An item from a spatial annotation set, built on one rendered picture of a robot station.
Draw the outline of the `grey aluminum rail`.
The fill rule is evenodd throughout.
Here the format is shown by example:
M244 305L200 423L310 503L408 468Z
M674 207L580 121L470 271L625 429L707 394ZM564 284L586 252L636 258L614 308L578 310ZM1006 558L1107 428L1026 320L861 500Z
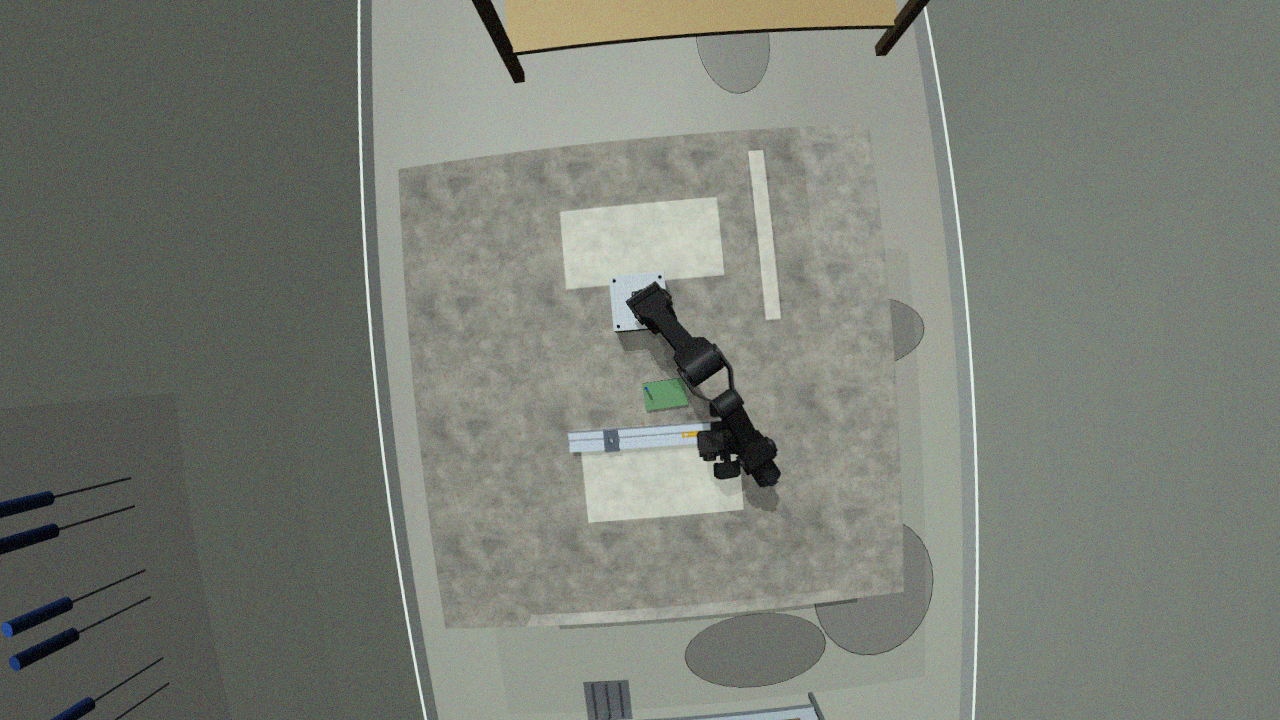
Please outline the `grey aluminum rail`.
M620 448L698 443L698 437L682 438L682 432L710 430L710 423L713 421L570 432L570 452L595 450L613 452L620 451Z

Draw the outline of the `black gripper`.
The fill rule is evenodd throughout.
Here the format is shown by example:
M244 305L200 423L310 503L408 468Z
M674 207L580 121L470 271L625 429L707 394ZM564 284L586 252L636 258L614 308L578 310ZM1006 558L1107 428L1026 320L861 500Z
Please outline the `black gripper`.
M714 416L714 418L719 416L718 413L716 413L716 409L712 405L710 405L710 416ZM731 461L731 454L733 454L733 452L730 448L730 436L732 436L732 432L730 430L730 427L727 427L727 424L724 423L723 419L721 419L721 421L713 421L713 423L710 423L710 430L714 430L716 428L721 428L721 427L724 427L724 429L726 429L726 432L724 432L724 445L727 445L728 451L724 452L724 454L719 454L721 455L721 461L724 461L724 462L714 462L713 469L714 469L714 477L716 478L718 478L718 479L728 479L728 478L739 477L741 465L740 465L739 460Z

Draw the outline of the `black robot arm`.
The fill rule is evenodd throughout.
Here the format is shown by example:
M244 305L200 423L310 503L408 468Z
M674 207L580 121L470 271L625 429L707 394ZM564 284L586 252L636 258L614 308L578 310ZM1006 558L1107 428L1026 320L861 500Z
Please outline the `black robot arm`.
M748 475L751 474L760 487L772 487L778 483L781 471L773 462L777 446L773 439L763 437L753 427L753 421L742 407L742 398L733 388L732 366L730 366L730 361L724 357L721 348L716 343L710 345L705 337L692 337L689 334L684 325L677 322L675 310L671 306L673 305L671 295L657 281L648 284L644 290L634 291L631 295L632 297L625 302L634 313L634 316L637 318L641 325L645 324L653 334L660 332L664 336L672 348L675 348L673 359L678 365L676 369L678 375L689 386L692 395L710 402L716 413L730 427L732 432L732 436L730 436L730 448L733 454L739 455L737 460L742 465L742 470ZM730 374L730 389L724 391L723 395L710 400L698 395L692 389L692 387L701 384L701 382L721 372L724 366ZM716 461L716 456L728 451L727 445L724 445L724 427L698 432L699 457L703 457L703 461Z

